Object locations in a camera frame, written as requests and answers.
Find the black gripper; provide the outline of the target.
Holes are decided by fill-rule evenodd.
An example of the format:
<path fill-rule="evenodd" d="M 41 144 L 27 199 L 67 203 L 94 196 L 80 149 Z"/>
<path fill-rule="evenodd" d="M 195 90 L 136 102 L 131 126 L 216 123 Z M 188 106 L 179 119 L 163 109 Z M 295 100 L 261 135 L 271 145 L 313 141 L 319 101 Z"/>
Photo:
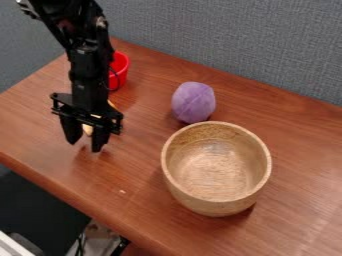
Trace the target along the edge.
<path fill-rule="evenodd" d="M 123 114 L 108 100 L 110 63 L 112 48 L 83 45 L 68 52 L 71 69 L 69 93 L 49 95 L 52 113 L 59 116 L 65 139 L 73 145 L 83 136 L 82 125 L 94 127 L 92 151 L 99 152 L 108 143 L 110 134 L 119 134 Z"/>

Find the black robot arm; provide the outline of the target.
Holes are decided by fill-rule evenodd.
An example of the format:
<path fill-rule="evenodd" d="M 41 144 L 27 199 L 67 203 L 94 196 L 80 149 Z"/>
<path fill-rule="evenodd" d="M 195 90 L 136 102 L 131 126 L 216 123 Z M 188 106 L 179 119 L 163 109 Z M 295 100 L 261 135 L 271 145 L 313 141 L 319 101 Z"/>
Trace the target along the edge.
<path fill-rule="evenodd" d="M 41 21 L 63 46 L 71 64 L 71 91 L 52 93 L 51 111 L 59 116 L 67 141 L 92 127 L 91 150 L 99 152 L 119 134 L 123 114 L 108 103 L 110 69 L 115 50 L 108 22 L 96 0 L 16 0 L 25 15 Z"/>

